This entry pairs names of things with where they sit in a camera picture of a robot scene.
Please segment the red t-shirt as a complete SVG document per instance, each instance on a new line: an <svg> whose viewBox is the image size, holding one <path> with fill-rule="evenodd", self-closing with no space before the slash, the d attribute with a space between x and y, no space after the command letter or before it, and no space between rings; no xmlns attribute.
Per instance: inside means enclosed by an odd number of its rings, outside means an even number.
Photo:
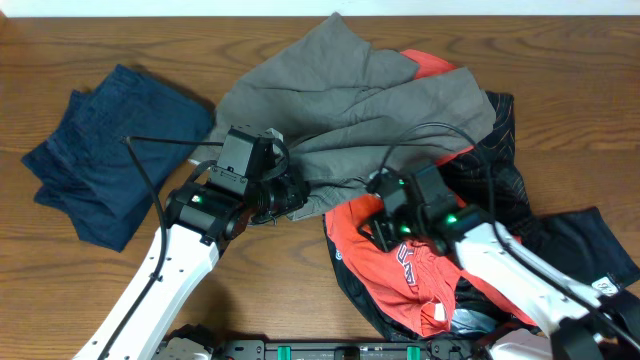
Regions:
<svg viewBox="0 0 640 360"><path fill-rule="evenodd" d="M491 163L496 219L522 238L534 227L524 180L514 164L514 97L489 92L496 113L492 132L474 150L439 161L447 185L466 203L486 207L486 177L480 156ZM361 236L358 226L379 199L365 195L324 216L325 233L339 287L372 326L391 341L455 332L489 332L498 322L531 319L495 288L460 270L415 241L385 253Z"/></svg>

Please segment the black patterned garment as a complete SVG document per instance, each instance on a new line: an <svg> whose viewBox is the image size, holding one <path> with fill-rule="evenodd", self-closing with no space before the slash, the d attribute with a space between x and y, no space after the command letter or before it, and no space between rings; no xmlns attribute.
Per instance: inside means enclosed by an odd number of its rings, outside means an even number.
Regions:
<svg viewBox="0 0 640 360"><path fill-rule="evenodd" d="M484 155L479 158L486 182L493 182L490 161ZM638 281L638 267L597 208L535 219L526 236L511 234L559 271L606 293L615 293Z"/></svg>

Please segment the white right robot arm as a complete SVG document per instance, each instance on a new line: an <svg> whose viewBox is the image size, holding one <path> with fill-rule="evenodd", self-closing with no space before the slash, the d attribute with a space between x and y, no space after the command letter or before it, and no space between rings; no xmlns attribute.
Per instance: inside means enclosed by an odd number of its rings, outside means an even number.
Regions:
<svg viewBox="0 0 640 360"><path fill-rule="evenodd" d="M530 317L539 335L504 325L474 345L475 359L636 359L639 300L608 296L562 273L521 245L493 210L461 206L436 166L382 168L367 185L383 208L360 233L389 252L418 240L480 278Z"/></svg>

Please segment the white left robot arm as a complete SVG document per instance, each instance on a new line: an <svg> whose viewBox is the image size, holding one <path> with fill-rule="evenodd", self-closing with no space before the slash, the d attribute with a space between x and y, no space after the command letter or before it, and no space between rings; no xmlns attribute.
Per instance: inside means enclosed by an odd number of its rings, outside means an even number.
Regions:
<svg viewBox="0 0 640 360"><path fill-rule="evenodd" d="M201 163L173 190L144 261L79 359L151 359L198 284L247 227L300 209L308 186L288 166L246 177Z"/></svg>

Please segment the grey shorts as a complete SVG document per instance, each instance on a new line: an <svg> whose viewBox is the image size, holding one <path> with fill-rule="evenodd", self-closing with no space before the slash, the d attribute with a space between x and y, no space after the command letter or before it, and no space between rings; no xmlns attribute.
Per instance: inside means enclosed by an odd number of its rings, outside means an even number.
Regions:
<svg viewBox="0 0 640 360"><path fill-rule="evenodd" d="M292 221L364 194L379 166L400 169L468 148L496 112L466 68L420 78L416 62L376 50L333 14L243 75L218 103L208 138L274 129L311 188Z"/></svg>

